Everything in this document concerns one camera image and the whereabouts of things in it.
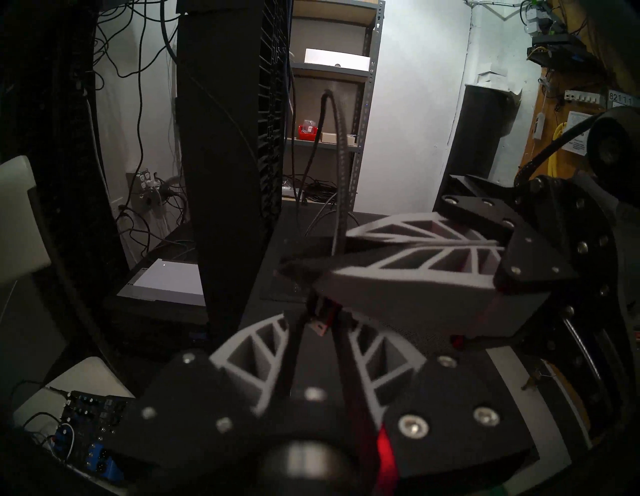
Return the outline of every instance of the blue terminal block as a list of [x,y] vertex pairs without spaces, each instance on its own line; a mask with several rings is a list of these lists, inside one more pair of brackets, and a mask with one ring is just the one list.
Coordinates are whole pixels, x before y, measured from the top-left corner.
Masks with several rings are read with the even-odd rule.
[[124,474],[102,444],[91,445],[84,467],[86,470],[95,472],[98,476],[114,483],[124,479]]

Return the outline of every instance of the white device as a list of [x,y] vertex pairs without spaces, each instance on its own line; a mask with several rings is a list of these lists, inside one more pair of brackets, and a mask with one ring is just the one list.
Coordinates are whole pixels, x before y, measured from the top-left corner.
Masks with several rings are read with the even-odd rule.
[[545,115],[544,113],[540,112],[537,116],[536,116],[536,126],[533,130],[533,139],[534,140],[541,140],[542,139],[542,131],[545,128]]
[[369,70],[369,57],[354,55],[351,53],[330,52],[328,50],[316,50],[308,48],[305,51],[305,63],[331,65],[346,69]]

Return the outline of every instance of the power strip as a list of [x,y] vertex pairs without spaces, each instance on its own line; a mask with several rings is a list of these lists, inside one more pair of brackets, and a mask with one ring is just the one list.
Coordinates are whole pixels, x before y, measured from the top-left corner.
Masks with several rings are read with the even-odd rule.
[[603,108],[607,107],[604,96],[600,95],[599,93],[575,92],[572,90],[566,90],[564,92],[564,99],[568,102],[590,103]]

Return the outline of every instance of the gray surface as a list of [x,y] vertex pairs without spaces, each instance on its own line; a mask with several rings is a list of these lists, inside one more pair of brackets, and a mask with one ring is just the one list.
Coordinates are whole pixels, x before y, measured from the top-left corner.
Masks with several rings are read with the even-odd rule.
[[[44,307],[30,277],[20,279],[7,301],[12,284],[0,290],[0,398],[8,402],[12,387],[20,380],[42,381],[67,343]],[[15,409],[38,389],[20,386],[13,397]]]

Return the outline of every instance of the electronic component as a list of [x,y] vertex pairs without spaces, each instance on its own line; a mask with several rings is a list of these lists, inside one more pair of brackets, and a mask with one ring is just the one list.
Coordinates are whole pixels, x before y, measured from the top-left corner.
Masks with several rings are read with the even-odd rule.
[[545,114],[544,112],[540,112],[537,116],[536,116],[536,126],[533,130],[533,139],[534,140],[541,140],[542,139],[542,131],[545,128]]
[[576,92],[573,90],[566,90],[564,92],[564,99],[567,100],[568,102],[590,103],[590,104],[598,105],[600,107],[606,107],[604,96],[600,95],[599,93]]
[[598,58],[574,35],[534,36],[527,59],[560,72],[606,73]]
[[53,453],[78,470],[121,483],[124,474],[104,449],[104,441],[115,433],[130,401],[121,396],[68,393]]

